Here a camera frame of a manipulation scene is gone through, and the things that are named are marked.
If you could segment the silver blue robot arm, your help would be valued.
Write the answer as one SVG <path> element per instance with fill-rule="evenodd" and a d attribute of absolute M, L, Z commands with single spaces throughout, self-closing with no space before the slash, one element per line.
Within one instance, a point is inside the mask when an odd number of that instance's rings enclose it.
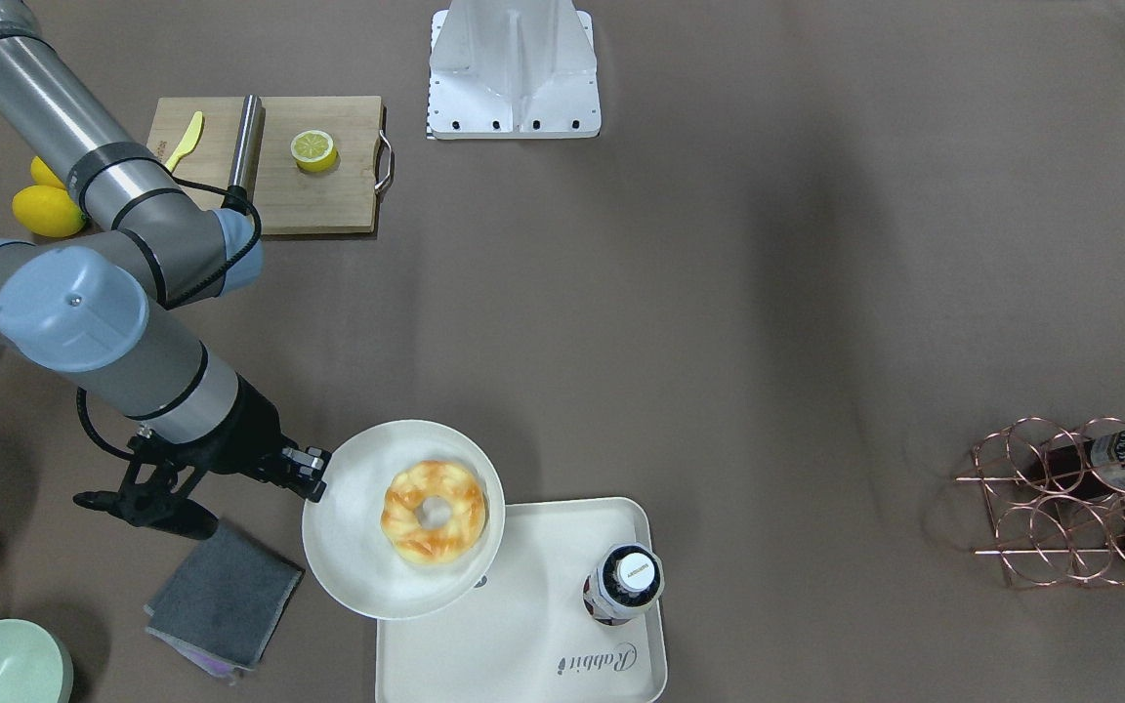
<path fill-rule="evenodd" d="M 304 501 L 324 495 L 327 451 L 287 438 L 272 403 L 174 315 L 253 283 L 262 218 L 244 186 L 205 210 L 40 39 L 22 1 L 0 1 L 0 114 L 98 231 L 74 243 L 0 238 L 0 344 L 137 423 L 122 483 L 76 506 L 201 540 L 218 521 L 191 498 L 242 475 Z"/>

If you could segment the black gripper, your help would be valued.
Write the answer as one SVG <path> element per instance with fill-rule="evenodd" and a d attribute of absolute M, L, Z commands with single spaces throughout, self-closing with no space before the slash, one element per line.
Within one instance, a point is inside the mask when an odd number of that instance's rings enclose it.
<path fill-rule="evenodd" d="M 115 492 L 80 492 L 76 506 L 122 519 L 135 528 L 150 528 L 194 540 L 215 534 L 219 519 L 190 498 L 206 472 L 243 475 L 272 483 L 318 503 L 326 489 L 324 476 L 330 451 L 302 448 L 284 434 L 278 411 L 242 377 L 230 414 L 218 427 L 190 443 L 170 443 L 160 433 L 133 438 L 129 449 L 156 465 L 140 483 L 142 459 L 133 459 Z M 194 467 L 180 480 L 184 467 Z"/>

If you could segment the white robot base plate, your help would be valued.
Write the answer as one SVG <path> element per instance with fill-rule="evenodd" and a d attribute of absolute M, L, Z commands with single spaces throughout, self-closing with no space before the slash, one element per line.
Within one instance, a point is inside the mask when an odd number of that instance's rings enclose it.
<path fill-rule="evenodd" d="M 590 139 L 594 22 L 572 1 L 452 1 L 430 21 L 426 137 Z"/>

